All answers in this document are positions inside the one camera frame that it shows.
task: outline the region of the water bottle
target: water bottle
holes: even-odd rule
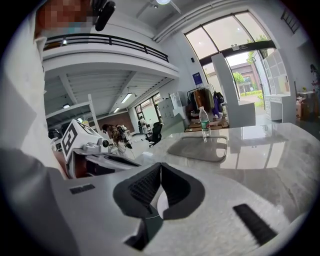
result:
[[[201,129],[203,137],[208,137],[211,135],[210,124],[209,124],[209,117],[205,108],[203,106],[200,107],[200,114],[199,114],[200,122],[201,122]]]

